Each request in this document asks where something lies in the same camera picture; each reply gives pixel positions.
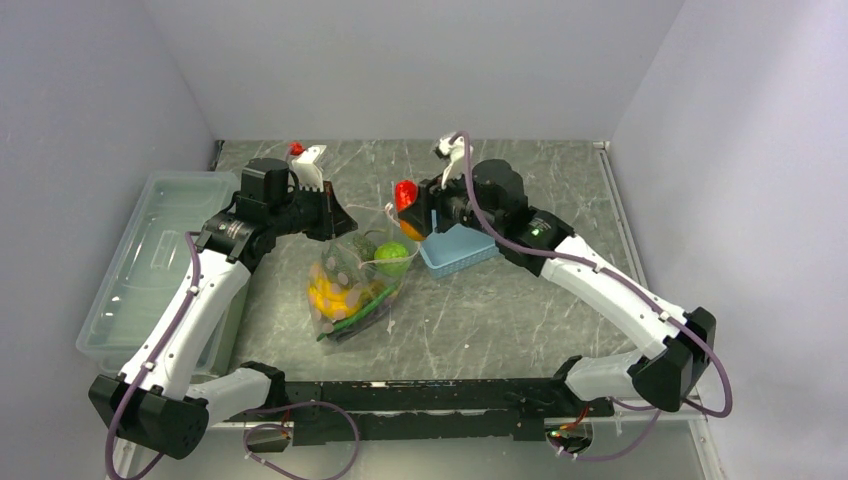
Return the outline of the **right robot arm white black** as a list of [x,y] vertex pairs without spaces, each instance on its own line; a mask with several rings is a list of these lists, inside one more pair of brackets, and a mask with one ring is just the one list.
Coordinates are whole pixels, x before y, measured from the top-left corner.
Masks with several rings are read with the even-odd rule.
[[402,231],[420,241],[454,226],[489,234],[502,255],[531,274],[576,295],[610,320],[634,350],[589,358],[576,356],[557,372],[551,401],[574,415],[599,398],[639,397],[676,412],[710,366],[722,382],[722,409],[733,406],[732,388],[713,350],[716,319],[706,309],[685,311],[634,282],[604,260],[555,214],[529,204],[524,182],[501,159],[484,160],[462,177],[399,182],[394,193]]

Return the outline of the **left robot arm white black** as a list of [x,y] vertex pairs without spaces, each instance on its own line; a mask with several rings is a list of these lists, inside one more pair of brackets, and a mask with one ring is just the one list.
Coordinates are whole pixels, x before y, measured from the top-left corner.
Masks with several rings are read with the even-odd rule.
[[109,443],[121,438],[183,459],[215,423],[246,411],[272,420],[285,411],[285,374],[262,363],[190,381],[219,321],[278,238],[328,241],[356,229],[319,155],[310,147],[292,160],[250,160],[229,206],[187,234],[190,265],[160,320],[118,374],[99,375],[89,389]]

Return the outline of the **yellow banana bunch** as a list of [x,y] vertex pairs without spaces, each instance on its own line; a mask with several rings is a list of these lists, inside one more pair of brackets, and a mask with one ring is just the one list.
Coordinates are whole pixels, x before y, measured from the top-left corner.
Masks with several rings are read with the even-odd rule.
[[307,297],[310,307],[326,320],[338,324],[357,314],[367,315],[388,285],[379,279],[369,279],[362,272],[329,273],[321,263],[309,271]]

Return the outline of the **clear zip top bag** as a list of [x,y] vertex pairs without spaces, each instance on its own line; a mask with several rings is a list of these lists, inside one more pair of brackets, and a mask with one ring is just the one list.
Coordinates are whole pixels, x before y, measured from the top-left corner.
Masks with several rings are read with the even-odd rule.
[[387,315],[420,243],[406,236],[395,205],[351,205],[357,228],[328,242],[313,262],[306,292],[315,342],[340,345]]

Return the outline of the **green chili pepper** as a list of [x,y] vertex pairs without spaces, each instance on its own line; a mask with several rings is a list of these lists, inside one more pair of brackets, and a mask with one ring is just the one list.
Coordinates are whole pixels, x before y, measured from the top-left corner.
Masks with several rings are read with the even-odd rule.
[[314,312],[309,304],[316,341],[321,342],[327,339],[333,342],[343,342],[376,322],[397,297],[401,282],[398,281],[387,285],[388,287],[371,303],[375,308],[367,315],[362,316],[361,314],[357,314],[352,319],[343,320],[338,324],[334,324]]

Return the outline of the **light green custard apple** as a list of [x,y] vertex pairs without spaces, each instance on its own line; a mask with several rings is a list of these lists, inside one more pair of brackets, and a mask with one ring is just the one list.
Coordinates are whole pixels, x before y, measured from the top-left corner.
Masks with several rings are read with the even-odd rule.
[[396,241],[381,244],[374,253],[374,260],[380,272],[393,277],[405,274],[411,263],[409,250]]

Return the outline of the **green netted melon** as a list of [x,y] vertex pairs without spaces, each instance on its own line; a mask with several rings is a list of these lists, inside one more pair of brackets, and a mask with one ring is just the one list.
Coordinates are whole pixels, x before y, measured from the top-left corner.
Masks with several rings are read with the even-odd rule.
[[365,235],[347,234],[330,242],[322,252],[322,266],[329,273],[351,273],[360,269],[360,264],[375,258],[377,245]]

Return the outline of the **light blue plastic basket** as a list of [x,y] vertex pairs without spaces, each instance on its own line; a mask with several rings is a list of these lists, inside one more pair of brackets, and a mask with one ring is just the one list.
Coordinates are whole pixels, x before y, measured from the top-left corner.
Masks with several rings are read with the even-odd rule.
[[420,244],[420,254],[433,279],[441,279],[500,254],[488,235],[456,224],[434,231]]

